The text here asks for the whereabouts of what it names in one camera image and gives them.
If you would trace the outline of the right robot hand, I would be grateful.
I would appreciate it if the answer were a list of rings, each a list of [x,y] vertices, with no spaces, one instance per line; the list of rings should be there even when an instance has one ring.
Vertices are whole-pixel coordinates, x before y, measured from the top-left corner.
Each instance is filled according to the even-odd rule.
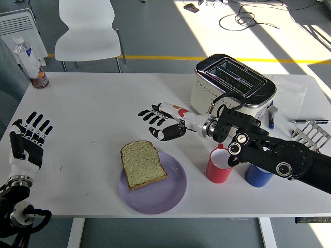
[[[166,120],[173,119],[176,124],[168,126],[163,130],[157,130],[149,127],[150,133],[161,141],[170,141],[183,136],[187,130],[197,132],[199,136],[204,137],[206,121],[209,115],[197,115],[185,108],[169,103],[160,103],[158,105],[151,105],[147,110],[138,113],[144,121],[149,124],[156,124],[161,126]]]

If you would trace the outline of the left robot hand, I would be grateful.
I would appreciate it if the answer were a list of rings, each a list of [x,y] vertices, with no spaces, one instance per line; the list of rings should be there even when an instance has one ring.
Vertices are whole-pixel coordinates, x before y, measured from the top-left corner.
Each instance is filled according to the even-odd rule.
[[[37,112],[32,112],[25,121],[14,121],[9,132],[9,178],[34,178],[42,166],[43,145],[52,129],[50,121],[44,120],[43,115]]]

